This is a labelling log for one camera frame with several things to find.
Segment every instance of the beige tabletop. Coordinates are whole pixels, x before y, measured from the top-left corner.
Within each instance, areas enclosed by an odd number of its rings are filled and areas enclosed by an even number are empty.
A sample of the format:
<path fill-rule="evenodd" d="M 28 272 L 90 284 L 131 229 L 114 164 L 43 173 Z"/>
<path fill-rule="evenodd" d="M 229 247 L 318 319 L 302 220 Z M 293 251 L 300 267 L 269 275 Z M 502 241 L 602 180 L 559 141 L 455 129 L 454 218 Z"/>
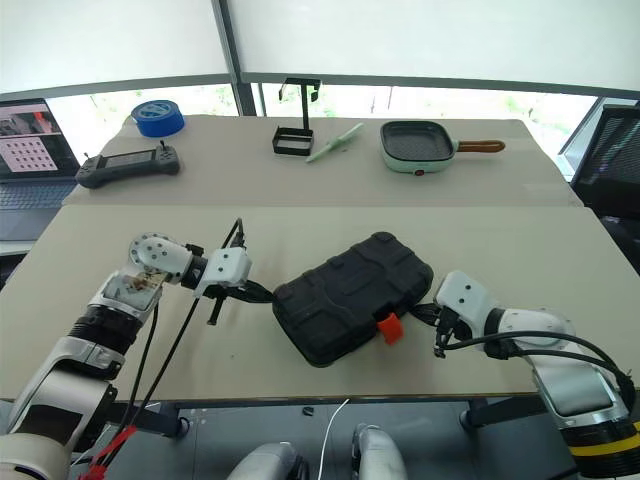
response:
<path fill-rule="evenodd" d="M 371 233 L 394 233 L 434 271 L 454 269 L 506 306 L 547 307 L 640 371 L 640 278 L 588 209 L 573 207 L 64 207 L 0 292 L 0 398 L 14 398 L 83 313 L 106 277 L 127 259 L 130 240 L 160 231 L 215 249 L 236 216 L 244 219 L 250 278 L 273 289 Z M 430 300 L 433 290 L 427 295 Z M 168 285 L 161 301 L 149 378 L 162 362 L 192 301 Z M 469 396 L 532 392 L 524 361 L 475 349 L 432 354 L 434 331 L 407 315 L 393 347 L 378 337 L 318 369 L 308 365 L 267 305 L 225 303 L 217 326 L 203 299 L 155 394 L 157 399 L 228 400 L 325 396 Z M 149 326 L 127 355 L 115 385 L 129 395 Z"/>
<path fill-rule="evenodd" d="M 551 159 L 519 120 L 438 120 L 456 140 L 503 140 L 499 153 L 456 154 L 452 166 L 423 177 L 395 173 L 380 155 L 380 127 L 388 120 L 314 118 L 315 149 L 365 126 L 339 151 L 305 164 L 276 155 L 278 125 L 300 119 L 186 117 L 185 128 L 166 139 L 182 160 L 177 177 L 154 175 L 77 187 L 66 204 L 263 205 L 263 206 L 567 206 L 582 205 Z M 153 148 L 129 119 L 105 146 L 114 155 Z"/>

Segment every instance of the black case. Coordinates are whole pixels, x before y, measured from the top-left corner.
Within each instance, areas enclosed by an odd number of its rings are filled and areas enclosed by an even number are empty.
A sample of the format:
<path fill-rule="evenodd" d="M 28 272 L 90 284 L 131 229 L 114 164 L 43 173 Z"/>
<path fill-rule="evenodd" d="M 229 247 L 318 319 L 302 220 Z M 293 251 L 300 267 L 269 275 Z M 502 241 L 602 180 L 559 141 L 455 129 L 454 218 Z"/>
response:
<path fill-rule="evenodd" d="M 307 361 L 326 367 L 405 314 L 429 291 L 433 270 L 387 232 L 329 259 L 274 292 L 273 313 Z"/>

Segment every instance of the tape roll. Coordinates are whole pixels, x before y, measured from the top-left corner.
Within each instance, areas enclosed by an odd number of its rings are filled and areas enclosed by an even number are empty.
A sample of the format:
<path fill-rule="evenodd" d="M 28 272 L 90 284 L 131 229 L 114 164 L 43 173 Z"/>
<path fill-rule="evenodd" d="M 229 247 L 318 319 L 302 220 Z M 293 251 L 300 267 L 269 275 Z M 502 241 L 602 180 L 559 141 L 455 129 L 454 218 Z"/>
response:
<path fill-rule="evenodd" d="M 184 127 L 184 117 L 171 100 L 142 103 L 133 109 L 131 117 L 145 137 L 166 137 Z"/>

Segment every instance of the table leg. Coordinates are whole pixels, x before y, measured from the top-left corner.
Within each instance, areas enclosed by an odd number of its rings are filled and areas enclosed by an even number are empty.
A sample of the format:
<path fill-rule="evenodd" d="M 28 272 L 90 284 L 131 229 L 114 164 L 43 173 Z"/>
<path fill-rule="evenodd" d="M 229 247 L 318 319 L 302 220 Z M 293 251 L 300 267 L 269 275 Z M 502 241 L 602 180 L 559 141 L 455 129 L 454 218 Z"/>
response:
<path fill-rule="evenodd" d="M 484 399 L 479 400 L 480 402 L 469 401 L 469 410 L 460 414 L 460 423 L 465 430 L 474 430 L 486 425 L 546 412 L 546 407 L 539 396 L 512 397 L 491 405 Z"/>
<path fill-rule="evenodd" d="M 125 403 L 111 405 L 107 414 L 107 422 L 119 424 L 126 408 Z M 189 420 L 178 416 L 178 409 L 174 404 L 163 402 L 160 404 L 159 413 L 145 409 L 138 416 L 136 426 L 145 432 L 157 433 L 171 438 L 182 438 L 189 431 Z"/>

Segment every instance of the game controller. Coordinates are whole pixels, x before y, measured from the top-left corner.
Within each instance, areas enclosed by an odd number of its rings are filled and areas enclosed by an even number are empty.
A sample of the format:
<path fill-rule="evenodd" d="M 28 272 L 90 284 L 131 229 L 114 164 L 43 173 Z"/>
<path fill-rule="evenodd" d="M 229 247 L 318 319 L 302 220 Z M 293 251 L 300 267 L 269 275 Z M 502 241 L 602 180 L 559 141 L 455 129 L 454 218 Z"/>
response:
<path fill-rule="evenodd" d="M 153 173 L 175 175 L 179 171 L 180 161 L 176 150 L 160 141 L 154 150 L 88 158 L 76 173 L 76 180 L 83 187 L 99 188 L 122 178 Z"/>

